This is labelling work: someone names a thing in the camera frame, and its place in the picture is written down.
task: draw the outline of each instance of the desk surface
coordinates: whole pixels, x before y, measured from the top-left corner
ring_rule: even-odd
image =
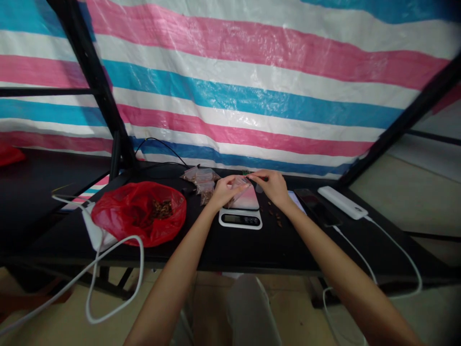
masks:
[[[93,200],[98,200],[105,191],[113,190],[128,182],[144,180],[156,181],[164,185],[182,188],[192,188],[192,183],[177,177],[184,171],[181,166],[166,165],[152,168],[140,173],[126,171],[104,189],[97,193]],[[238,171],[220,170],[221,176],[238,174]],[[309,188],[316,191],[318,187],[331,185],[330,180],[286,177],[288,189]],[[363,206],[370,216],[385,228],[388,233],[410,254],[419,266],[423,280],[426,282],[448,282],[455,273],[444,263],[427,252],[413,241],[398,227],[385,219],[371,206],[357,197],[348,189],[341,192]],[[319,267],[307,250],[301,238],[281,213],[283,228],[277,226],[275,216],[268,213],[268,198],[264,193],[257,194],[259,204],[263,207],[263,228],[259,231],[223,227],[215,217],[205,248],[199,263],[200,270],[229,272],[261,272],[261,273],[302,273],[320,275]],[[188,232],[203,207],[199,206],[199,196],[191,196],[187,200],[187,217],[184,227],[170,242],[158,247],[145,249],[146,266],[162,267],[172,255],[177,245]],[[275,206],[270,207],[274,214]],[[18,254],[25,260],[41,263],[87,264],[94,259],[95,252],[91,247],[81,212],[76,210],[63,221],[59,222],[45,235],[38,239],[27,250]],[[375,274],[383,280],[415,281],[414,271],[406,257],[395,245],[373,224],[366,220],[354,221],[339,210],[335,214],[343,221],[342,232],[361,251],[368,260]],[[366,271],[365,265],[349,244],[333,229],[324,231],[360,266]],[[136,247],[120,246],[106,257],[101,265],[139,266],[139,250]]]
[[[0,252],[10,252],[36,240],[46,229],[47,216],[63,203],[51,191],[78,196],[103,178],[110,158],[35,149],[21,149],[26,160],[0,167]]]

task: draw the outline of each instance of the black phone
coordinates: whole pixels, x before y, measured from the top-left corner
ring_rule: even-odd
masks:
[[[310,213],[316,218],[317,222],[324,227],[339,226],[342,224],[328,208],[322,204],[316,195],[309,189],[298,189],[294,191],[299,201],[305,208],[309,209]]]

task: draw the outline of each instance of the forearm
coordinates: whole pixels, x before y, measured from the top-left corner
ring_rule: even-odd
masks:
[[[281,210],[371,345],[421,344],[379,287],[311,219],[294,203]]]
[[[208,205],[152,287],[126,345],[168,345],[186,301],[216,210]]]

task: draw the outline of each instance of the red plastic bag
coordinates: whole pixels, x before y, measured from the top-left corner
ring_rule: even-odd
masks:
[[[22,151],[9,144],[0,142],[0,166],[7,166],[22,160],[25,160],[25,155]]]
[[[153,219],[154,200],[171,201],[172,215],[163,220]],[[181,230],[186,219],[186,199],[168,186],[130,183],[106,192],[94,206],[91,218],[118,240],[138,235],[144,247],[154,247],[172,240]],[[138,246],[133,239],[126,244]]]

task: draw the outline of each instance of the digital kitchen scale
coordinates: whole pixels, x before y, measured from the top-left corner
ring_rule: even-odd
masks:
[[[258,198],[253,185],[234,202],[232,208],[221,208],[219,224],[224,227],[253,230],[260,230],[263,227]]]

